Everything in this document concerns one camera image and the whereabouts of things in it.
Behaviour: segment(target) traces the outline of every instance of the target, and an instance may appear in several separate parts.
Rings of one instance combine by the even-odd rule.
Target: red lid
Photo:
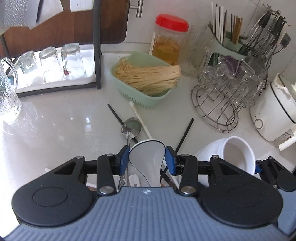
[[[169,14],[159,14],[156,17],[155,23],[161,27],[179,32],[187,32],[189,28],[186,20]]]

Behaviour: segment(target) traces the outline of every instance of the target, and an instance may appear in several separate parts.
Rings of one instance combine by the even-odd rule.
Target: silver screw
[[[185,186],[181,188],[181,192],[184,194],[192,194],[195,193],[195,188],[192,186]]]
[[[102,194],[110,194],[113,193],[114,189],[110,186],[104,186],[99,189],[99,192]]]

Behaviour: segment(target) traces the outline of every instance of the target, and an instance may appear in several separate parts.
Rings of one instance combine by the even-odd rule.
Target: wooden cutting board
[[[101,2],[101,43],[120,43],[126,37],[130,0]],[[93,11],[71,12],[69,7],[65,7],[65,1],[62,3],[64,12],[36,28],[30,30],[28,27],[11,27],[5,32],[4,37],[12,57],[48,46],[61,47],[72,42],[93,43]],[[4,57],[2,46],[0,56]]]

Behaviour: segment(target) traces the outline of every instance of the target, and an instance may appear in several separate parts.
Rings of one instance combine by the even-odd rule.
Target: plastic jar
[[[176,65],[189,24],[186,20],[168,14],[156,17],[150,54],[163,61]]]

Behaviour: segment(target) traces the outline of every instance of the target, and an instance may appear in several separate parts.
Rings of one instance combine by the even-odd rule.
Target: white switch plate
[[[87,11],[94,8],[94,0],[70,0],[71,12]]]

